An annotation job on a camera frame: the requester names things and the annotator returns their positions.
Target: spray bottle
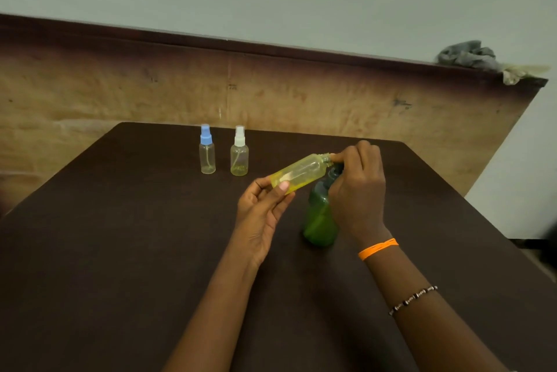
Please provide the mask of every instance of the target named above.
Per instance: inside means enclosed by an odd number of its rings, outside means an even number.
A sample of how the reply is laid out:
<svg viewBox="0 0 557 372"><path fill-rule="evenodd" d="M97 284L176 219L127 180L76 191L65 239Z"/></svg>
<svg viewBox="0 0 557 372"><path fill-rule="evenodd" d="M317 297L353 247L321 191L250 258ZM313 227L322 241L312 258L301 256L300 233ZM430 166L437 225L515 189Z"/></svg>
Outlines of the spray bottle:
<svg viewBox="0 0 557 372"><path fill-rule="evenodd" d="M281 171L271 174L271 185L275 187L279 183L288 180L290 187L286 194L289 194L323 177L327 172L327 167L331 165L331 154L311 154L283 168Z"/></svg>
<svg viewBox="0 0 557 372"><path fill-rule="evenodd" d="M331 207L329 206L329 189L342 174L343 169L344 164L335 164L329 170L327 177L311 189L310 206L303 228L303 236L316 246L330 246L337 238L339 229L332 219Z"/></svg>
<svg viewBox="0 0 557 372"><path fill-rule="evenodd" d="M213 136L211 136L211 130L208 124L201 124L199 161L201 162L201 172L204 174L212 174L217 169L214 161Z"/></svg>
<svg viewBox="0 0 557 372"><path fill-rule="evenodd" d="M249 149L244 136L244 126L236 126L234 144L230 148L230 172L233 175L246 175L248 166Z"/></svg>

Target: white spray cap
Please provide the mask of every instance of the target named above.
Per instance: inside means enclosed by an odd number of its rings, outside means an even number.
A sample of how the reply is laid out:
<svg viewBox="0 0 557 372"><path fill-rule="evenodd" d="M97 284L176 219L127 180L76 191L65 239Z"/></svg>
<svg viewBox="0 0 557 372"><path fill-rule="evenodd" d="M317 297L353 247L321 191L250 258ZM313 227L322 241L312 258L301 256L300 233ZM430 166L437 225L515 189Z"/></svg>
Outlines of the white spray cap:
<svg viewBox="0 0 557 372"><path fill-rule="evenodd" d="M244 126L236 126L236 136L234 146L246 146L246 136L244 136Z"/></svg>

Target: orange wristband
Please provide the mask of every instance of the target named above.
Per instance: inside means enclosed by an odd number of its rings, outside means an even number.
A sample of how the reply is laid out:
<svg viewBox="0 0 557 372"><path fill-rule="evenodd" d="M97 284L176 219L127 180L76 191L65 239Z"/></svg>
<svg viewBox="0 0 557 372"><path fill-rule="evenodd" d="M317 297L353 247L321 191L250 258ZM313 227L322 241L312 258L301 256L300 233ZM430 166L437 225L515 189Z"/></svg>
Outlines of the orange wristband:
<svg viewBox="0 0 557 372"><path fill-rule="evenodd" d="M377 253L379 251L382 251L383 249L385 249L386 247L389 246L398 246L398 243L395 239L388 239L386 242L382 242L382 243L377 243L374 244L371 247L368 247L367 249L362 250L358 256L360 257L360 259L362 261L365 261L366 258L369 258L370 256L372 256L374 253Z"/></svg>

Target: person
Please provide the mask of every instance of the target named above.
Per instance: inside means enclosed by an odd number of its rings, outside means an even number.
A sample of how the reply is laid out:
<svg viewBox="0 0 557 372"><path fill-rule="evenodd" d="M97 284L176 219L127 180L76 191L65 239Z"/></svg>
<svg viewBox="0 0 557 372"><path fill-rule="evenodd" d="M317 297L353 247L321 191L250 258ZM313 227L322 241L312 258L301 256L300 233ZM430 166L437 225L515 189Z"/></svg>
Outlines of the person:
<svg viewBox="0 0 557 372"><path fill-rule="evenodd" d="M341 232L352 235L361 251L390 241L393 236L383 223L386 181L379 148L362 140L334 154L332 161L344 163L344 172L329 191ZM238 201L228 246L164 372L229 370L257 271L295 197L285 196L288 182L272 190L269 185L269 178L256 179ZM431 288L396 244L364 262L389 307ZM508 371L437 291L412 300L393 317L422 372Z"/></svg>

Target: crumpled cloth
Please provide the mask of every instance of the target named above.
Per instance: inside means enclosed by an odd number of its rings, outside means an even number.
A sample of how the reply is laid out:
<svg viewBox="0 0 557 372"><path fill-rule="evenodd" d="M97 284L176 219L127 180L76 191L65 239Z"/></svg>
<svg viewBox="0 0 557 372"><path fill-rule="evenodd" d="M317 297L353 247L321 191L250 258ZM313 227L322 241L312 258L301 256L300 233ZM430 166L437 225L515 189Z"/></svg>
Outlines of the crumpled cloth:
<svg viewBox="0 0 557 372"><path fill-rule="evenodd" d="M487 71L502 71L495 59L495 52L483 47L482 41L466 41L449 45L437 55L437 62L448 66L478 68Z"/></svg>
<svg viewBox="0 0 557 372"><path fill-rule="evenodd" d="M505 85L516 85L523 77L539 75L550 69L549 66L501 64L495 59L495 52L489 47L483 47L479 40L449 45L437 54L437 62L447 66L502 72Z"/></svg>

